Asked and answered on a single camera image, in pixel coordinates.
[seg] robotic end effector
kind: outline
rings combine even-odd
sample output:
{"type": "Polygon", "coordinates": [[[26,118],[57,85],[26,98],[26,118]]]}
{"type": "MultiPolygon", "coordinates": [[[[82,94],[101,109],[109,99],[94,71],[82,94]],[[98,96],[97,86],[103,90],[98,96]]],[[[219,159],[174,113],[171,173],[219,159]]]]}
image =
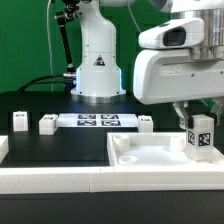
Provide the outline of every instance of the robotic end effector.
{"type": "Polygon", "coordinates": [[[135,63],[136,98],[145,104],[175,102],[181,123],[189,118],[185,111],[188,100],[216,98],[211,112],[217,115],[219,124],[224,108],[223,1],[149,2],[160,10],[169,3],[173,5],[173,19],[139,37],[140,45],[148,49],[139,54],[135,63]]]}

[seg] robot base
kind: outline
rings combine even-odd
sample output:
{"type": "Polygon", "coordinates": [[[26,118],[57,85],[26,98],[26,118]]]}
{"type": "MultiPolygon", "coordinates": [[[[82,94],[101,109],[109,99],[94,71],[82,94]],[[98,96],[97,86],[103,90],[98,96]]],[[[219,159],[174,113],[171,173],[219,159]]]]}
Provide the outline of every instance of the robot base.
{"type": "Polygon", "coordinates": [[[126,99],[126,92],[119,93],[116,96],[110,97],[93,97],[93,96],[84,96],[80,94],[75,94],[72,90],[71,98],[74,101],[81,101],[85,103],[92,103],[92,104],[107,104],[107,103],[114,103],[119,101],[124,101],[126,99]]]}

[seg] white plastic tray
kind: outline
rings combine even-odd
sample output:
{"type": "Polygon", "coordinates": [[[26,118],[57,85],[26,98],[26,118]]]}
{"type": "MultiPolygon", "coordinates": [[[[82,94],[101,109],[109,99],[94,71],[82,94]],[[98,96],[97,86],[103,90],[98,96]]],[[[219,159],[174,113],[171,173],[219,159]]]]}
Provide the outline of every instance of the white plastic tray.
{"type": "Polygon", "coordinates": [[[200,166],[223,164],[224,156],[213,148],[213,156],[207,161],[195,161],[185,153],[186,133],[109,133],[108,155],[111,166],[200,166]],[[181,139],[183,145],[171,144],[171,138],[181,139]]]}

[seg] black tabletop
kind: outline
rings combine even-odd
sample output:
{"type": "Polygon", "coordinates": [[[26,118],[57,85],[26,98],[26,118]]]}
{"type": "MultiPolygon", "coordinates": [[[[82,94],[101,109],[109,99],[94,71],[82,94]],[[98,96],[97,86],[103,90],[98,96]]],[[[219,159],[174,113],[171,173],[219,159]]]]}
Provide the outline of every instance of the black tabletop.
{"type": "MultiPolygon", "coordinates": [[[[171,104],[145,106],[131,94],[124,102],[91,105],[74,102],[63,93],[8,92],[0,95],[0,103],[0,134],[7,134],[10,144],[1,167],[108,166],[107,133],[137,131],[136,128],[59,128],[54,136],[40,136],[38,122],[44,114],[151,115],[155,131],[182,131],[171,104]],[[28,132],[12,131],[14,111],[29,112],[28,132]]],[[[188,108],[192,115],[208,111],[199,101],[190,102],[188,108]]],[[[215,128],[215,146],[220,151],[224,151],[223,133],[223,124],[215,128]]],[[[224,191],[0,195],[0,220],[4,224],[221,224],[223,208],[224,191]]]]}

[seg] white block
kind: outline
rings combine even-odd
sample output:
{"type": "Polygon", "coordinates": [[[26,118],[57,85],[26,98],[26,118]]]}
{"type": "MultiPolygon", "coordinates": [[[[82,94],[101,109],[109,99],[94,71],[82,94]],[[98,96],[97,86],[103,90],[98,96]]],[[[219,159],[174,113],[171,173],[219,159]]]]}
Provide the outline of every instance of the white block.
{"type": "Polygon", "coordinates": [[[28,115],[25,111],[13,112],[13,130],[28,131],[28,115]]]}
{"type": "Polygon", "coordinates": [[[46,114],[39,121],[40,135],[53,135],[58,128],[58,115],[46,114]]]}
{"type": "Polygon", "coordinates": [[[138,131],[140,133],[152,133],[153,132],[153,120],[151,116],[139,116],[138,117],[138,131]]]}
{"type": "Polygon", "coordinates": [[[194,160],[213,159],[214,119],[206,115],[196,115],[194,128],[187,130],[186,153],[194,160]]]}

